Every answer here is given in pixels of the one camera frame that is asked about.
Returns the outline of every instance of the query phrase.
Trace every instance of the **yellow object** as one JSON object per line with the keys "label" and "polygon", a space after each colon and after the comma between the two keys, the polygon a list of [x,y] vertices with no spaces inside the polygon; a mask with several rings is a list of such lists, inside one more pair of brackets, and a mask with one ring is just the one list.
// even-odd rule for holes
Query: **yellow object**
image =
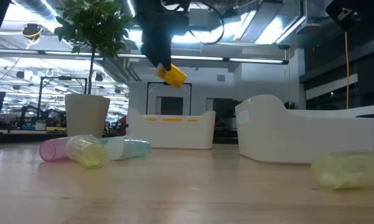
{"label": "yellow object", "polygon": [[156,68],[155,75],[176,88],[181,88],[182,84],[187,78],[185,73],[181,72],[181,70],[173,64],[170,71],[166,71],[166,69],[159,64]]}
{"label": "yellow object", "polygon": [[162,120],[167,122],[182,122],[181,118],[163,118]]}
{"label": "yellow object", "polygon": [[104,146],[93,136],[75,136],[67,143],[68,157],[86,168],[98,168],[109,162]]}
{"label": "yellow object", "polygon": [[346,152],[319,156],[311,170],[327,189],[374,186],[374,151]]}

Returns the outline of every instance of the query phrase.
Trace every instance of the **white planter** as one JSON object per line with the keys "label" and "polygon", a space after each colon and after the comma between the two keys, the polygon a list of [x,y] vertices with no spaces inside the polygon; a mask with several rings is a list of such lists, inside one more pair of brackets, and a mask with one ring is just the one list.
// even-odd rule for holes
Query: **white planter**
{"label": "white planter", "polygon": [[68,136],[92,134],[101,138],[110,101],[103,96],[65,95]]}
{"label": "white planter", "polygon": [[36,123],[35,130],[36,131],[45,131],[45,123]]}

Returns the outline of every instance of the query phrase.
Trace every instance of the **orange stripe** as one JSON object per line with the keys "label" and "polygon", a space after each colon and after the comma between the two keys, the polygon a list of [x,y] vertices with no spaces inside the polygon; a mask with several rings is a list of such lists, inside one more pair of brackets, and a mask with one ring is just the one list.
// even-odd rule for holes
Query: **orange stripe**
{"label": "orange stripe", "polygon": [[182,122],[182,119],[180,119],[180,118],[164,118],[163,121],[168,121],[168,122]]}

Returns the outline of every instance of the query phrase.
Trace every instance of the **yellow block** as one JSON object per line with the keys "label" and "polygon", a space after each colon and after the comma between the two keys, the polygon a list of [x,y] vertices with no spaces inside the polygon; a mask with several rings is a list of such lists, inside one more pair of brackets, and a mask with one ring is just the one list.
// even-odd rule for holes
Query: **yellow block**
{"label": "yellow block", "polygon": [[176,88],[181,88],[182,84],[187,78],[185,73],[181,72],[181,70],[173,64],[170,71],[166,71],[166,69],[159,64],[157,66],[155,75]]}

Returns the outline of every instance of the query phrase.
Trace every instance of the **metal beam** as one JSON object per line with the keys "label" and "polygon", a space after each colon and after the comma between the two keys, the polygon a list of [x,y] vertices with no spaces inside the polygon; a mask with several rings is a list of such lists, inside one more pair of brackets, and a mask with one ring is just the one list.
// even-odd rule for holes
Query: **metal beam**
{"label": "metal beam", "polygon": [[[358,60],[358,59],[360,59],[364,56],[367,56],[369,54],[372,54],[372,53],[374,53],[374,40],[365,44],[365,45],[363,45],[363,46],[357,47],[354,50],[351,50],[348,53],[349,61],[351,63],[355,60]],[[317,69],[314,69],[311,72],[307,72],[306,74],[302,75],[300,77],[300,82],[304,83],[304,82],[306,82],[306,81],[308,81],[312,78],[318,77],[319,75],[325,74],[327,72],[335,70],[336,68],[340,68],[344,65],[346,65],[346,57],[345,57],[345,55],[342,55],[342,56],[338,57],[337,59],[335,59],[335,60],[317,68]]]}

